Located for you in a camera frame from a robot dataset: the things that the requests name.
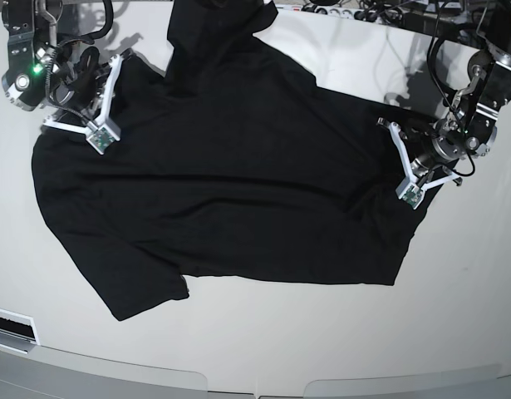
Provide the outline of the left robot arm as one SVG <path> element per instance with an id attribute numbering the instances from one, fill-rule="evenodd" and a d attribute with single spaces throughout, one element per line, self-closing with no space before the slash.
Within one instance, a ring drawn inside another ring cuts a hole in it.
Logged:
<path id="1" fill-rule="evenodd" d="M 448 34 L 431 38 L 426 62 L 443 97 L 444 115 L 435 122 L 400 125 L 383 118 L 377 122 L 390 132 L 404 171 L 397 196 L 412 205 L 426 191 L 447 182 L 461 185 L 466 175 L 455 169 L 455 163 L 473 162 L 490 152 L 499 112 L 511 102 L 511 1 L 497 1 L 484 9 L 478 23 L 460 24 L 456 30 L 475 32 L 484 48 L 469 59 L 467 87 L 455 90 L 441 82 L 435 71 L 438 51 Z"/>

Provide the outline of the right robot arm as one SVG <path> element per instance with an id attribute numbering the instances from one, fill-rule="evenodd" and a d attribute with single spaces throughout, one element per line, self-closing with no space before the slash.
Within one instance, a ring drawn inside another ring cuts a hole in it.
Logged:
<path id="1" fill-rule="evenodd" d="M 101 28 L 60 33 L 61 1 L 5 1 L 2 24 L 8 33 L 8 69 L 2 77 L 6 98 L 24 111 L 50 106 L 43 125 L 85 136 L 98 151 L 120 140 L 111 118 L 115 84 L 125 52 L 102 62 L 95 43 L 112 29 L 114 8 L 103 3 Z"/>

